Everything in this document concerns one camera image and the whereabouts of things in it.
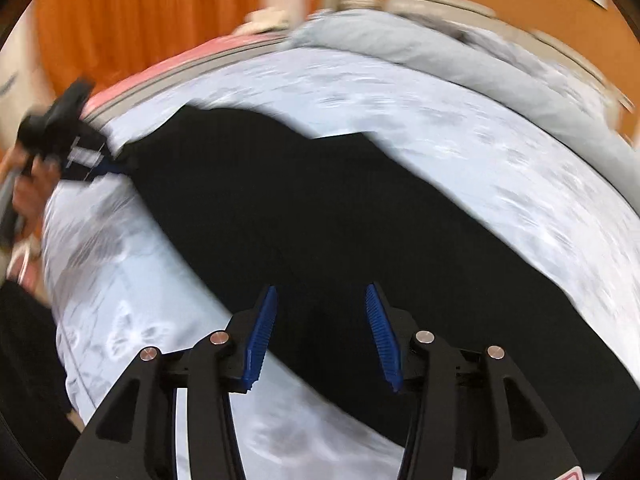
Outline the person's left hand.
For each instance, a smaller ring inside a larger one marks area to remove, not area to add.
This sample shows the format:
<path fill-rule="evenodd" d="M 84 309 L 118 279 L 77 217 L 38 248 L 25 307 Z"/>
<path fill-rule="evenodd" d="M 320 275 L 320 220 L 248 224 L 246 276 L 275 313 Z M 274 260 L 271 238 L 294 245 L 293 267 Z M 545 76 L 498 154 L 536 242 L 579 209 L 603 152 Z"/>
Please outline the person's left hand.
<path fill-rule="evenodd" d="M 28 160 L 29 154 L 16 142 L 2 158 L 1 182 L 6 180 L 11 171 L 21 172 L 29 164 Z M 18 176 L 13 190 L 13 207 L 24 219 L 21 237 L 29 236 L 35 231 L 47 201 L 61 179 L 60 164 L 55 158 L 42 159 L 36 156 L 29 165 L 30 175 Z"/>

